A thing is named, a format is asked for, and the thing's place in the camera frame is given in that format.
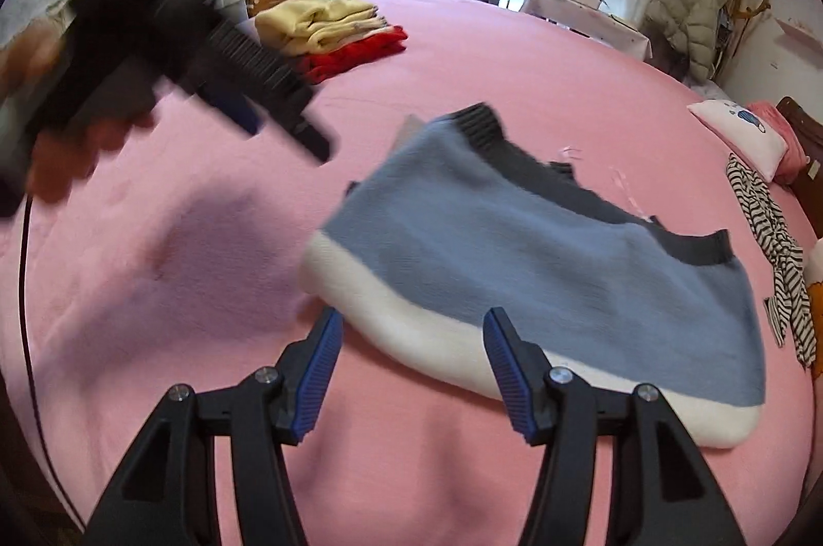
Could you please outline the person left hand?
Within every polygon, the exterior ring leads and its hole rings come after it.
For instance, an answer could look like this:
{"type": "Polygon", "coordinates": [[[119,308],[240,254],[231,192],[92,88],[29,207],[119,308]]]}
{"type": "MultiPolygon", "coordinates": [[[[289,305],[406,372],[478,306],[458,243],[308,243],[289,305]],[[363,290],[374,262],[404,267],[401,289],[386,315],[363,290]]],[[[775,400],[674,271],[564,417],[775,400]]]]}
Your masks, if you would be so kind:
{"type": "MultiPolygon", "coordinates": [[[[17,94],[49,72],[59,61],[63,31],[52,19],[31,21],[2,47],[2,100],[17,94]]],[[[156,113],[127,117],[75,117],[51,121],[33,143],[25,191],[44,205],[64,204],[75,184],[88,181],[104,156],[121,152],[135,133],[155,128],[156,113]]]]}

